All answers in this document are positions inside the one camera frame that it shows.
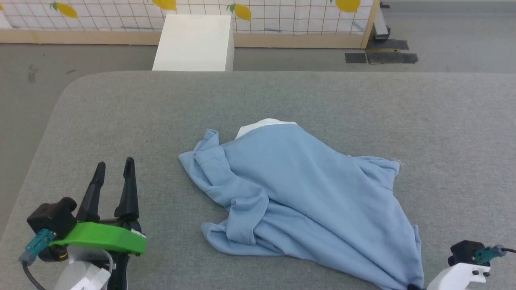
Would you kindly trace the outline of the long black floor mat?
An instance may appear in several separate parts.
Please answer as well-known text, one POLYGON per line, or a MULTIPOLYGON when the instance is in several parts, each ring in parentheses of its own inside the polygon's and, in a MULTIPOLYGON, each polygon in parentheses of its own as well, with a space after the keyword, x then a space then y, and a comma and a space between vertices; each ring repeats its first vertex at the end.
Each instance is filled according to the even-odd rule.
POLYGON ((416 64, 418 55, 399 52, 366 53, 369 64, 416 64))

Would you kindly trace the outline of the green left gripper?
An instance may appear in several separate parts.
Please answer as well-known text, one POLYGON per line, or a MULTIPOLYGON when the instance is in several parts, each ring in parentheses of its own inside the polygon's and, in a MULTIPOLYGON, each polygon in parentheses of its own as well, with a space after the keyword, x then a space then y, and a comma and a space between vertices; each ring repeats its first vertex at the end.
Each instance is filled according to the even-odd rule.
POLYGON ((106 164, 97 164, 92 180, 77 210, 78 222, 49 222, 55 233, 53 245, 67 245, 87 249, 101 249, 128 255, 142 255, 147 249, 147 237, 142 233, 139 218, 135 160, 128 157, 123 171, 124 185, 114 216, 100 220, 98 202, 104 184, 106 164))

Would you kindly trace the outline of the white box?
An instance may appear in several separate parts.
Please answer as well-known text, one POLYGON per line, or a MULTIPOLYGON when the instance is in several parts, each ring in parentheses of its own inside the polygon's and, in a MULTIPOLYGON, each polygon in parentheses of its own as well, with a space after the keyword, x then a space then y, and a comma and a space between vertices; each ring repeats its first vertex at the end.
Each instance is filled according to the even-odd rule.
POLYGON ((233 71, 230 15, 168 14, 154 59, 154 71, 233 71))

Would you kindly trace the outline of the black floor mat under foot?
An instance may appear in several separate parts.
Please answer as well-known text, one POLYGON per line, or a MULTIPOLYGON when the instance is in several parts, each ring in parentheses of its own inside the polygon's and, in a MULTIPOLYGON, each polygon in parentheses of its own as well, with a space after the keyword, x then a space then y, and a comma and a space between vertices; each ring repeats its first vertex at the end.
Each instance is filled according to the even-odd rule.
POLYGON ((366 47, 367 50, 409 50, 406 40, 380 39, 370 40, 366 47))

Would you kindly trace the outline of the metal partition foot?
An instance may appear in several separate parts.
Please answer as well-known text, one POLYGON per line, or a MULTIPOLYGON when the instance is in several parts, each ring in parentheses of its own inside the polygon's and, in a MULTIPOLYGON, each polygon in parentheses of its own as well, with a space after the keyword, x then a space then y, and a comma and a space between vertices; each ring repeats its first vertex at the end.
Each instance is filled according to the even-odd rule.
POLYGON ((382 9, 387 8, 389 9, 389 5, 383 5, 382 2, 380 2, 375 21, 373 24, 373 32, 372 32, 372 38, 376 42, 385 42, 389 39, 390 36, 390 28, 387 26, 385 22, 385 17, 383 16, 382 9))

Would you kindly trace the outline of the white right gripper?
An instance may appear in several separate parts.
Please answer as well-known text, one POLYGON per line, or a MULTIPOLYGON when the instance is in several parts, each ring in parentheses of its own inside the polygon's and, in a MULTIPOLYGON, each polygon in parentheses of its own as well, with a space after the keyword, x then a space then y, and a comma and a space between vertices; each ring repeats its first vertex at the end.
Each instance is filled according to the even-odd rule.
MULTIPOLYGON (((485 283, 490 270, 489 266, 457 263, 442 270, 429 283, 427 290, 467 290, 471 282, 485 283)), ((424 290, 424 288, 409 284, 407 290, 424 290)))

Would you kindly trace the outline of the light blue shirt white collar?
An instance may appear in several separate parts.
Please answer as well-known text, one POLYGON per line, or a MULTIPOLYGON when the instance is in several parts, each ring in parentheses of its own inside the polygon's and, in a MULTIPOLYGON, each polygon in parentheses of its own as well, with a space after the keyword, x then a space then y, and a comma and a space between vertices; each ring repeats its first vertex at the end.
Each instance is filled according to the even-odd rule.
POLYGON ((307 259, 382 290, 423 287, 418 227, 393 193, 398 162, 344 155, 277 120, 244 126, 225 144, 207 130, 179 161, 228 212, 202 225, 218 251, 307 259))

